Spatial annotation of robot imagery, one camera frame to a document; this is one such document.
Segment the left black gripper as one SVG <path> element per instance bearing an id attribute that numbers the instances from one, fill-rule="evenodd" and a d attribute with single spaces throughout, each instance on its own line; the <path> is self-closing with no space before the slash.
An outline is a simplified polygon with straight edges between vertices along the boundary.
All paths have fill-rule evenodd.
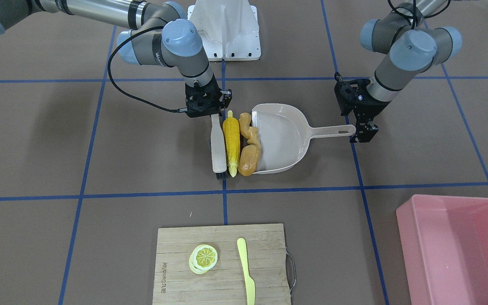
<path id="1" fill-rule="evenodd" d="M 339 72 L 334 75 L 336 84 L 334 93 L 341 116 L 353 113 L 359 122 L 355 122 L 356 132 L 350 137 L 350 143 L 368 143 L 378 133 L 378 126 L 372 121 L 390 102 L 382 102 L 368 93 L 369 79 L 344 80 Z"/>

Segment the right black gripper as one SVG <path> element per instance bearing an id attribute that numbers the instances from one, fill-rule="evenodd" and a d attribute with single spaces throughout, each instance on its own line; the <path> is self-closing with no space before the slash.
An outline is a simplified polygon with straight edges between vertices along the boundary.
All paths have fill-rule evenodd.
<path id="1" fill-rule="evenodd" d="M 223 91 L 219 88 L 215 77 L 203 86 L 186 84 L 185 94 L 186 114 L 190 118 L 219 114 L 222 109 L 228 108 L 233 98 L 230 89 Z"/>

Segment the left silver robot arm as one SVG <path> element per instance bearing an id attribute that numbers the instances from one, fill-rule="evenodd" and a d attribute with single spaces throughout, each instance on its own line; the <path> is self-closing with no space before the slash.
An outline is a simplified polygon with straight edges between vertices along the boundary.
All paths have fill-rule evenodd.
<path id="1" fill-rule="evenodd" d="M 385 58 L 369 78 L 344 80 L 335 73 L 335 96 L 342 116 L 353 113 L 351 143 L 367 143 L 378 132 L 374 118 L 419 74 L 459 53 L 461 33 L 454 27 L 426 29 L 425 19 L 441 14 L 449 0 L 407 0 L 384 19 L 372 19 L 360 31 L 360 44 Z"/>

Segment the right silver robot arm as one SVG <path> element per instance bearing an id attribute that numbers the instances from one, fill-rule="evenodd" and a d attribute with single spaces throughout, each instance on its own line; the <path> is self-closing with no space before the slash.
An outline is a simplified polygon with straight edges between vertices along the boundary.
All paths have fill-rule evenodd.
<path id="1" fill-rule="evenodd" d="M 0 35 L 39 12 L 120 27 L 117 45 L 107 59 L 107 76 L 127 97 L 190 118 L 218 116 L 232 100 L 232 92 L 219 87 L 197 27 L 174 1 L 0 0 Z M 176 68 L 185 83 L 185 105 L 166 108 L 120 88 L 112 72 L 116 56 L 129 64 Z"/>

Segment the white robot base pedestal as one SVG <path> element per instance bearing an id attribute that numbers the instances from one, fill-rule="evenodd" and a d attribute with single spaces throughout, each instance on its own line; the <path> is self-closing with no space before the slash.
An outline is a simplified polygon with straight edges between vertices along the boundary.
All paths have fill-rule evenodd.
<path id="1" fill-rule="evenodd" d="M 261 58 L 258 10 L 247 0 L 197 0 L 187 19 L 198 30 L 210 62 Z"/>

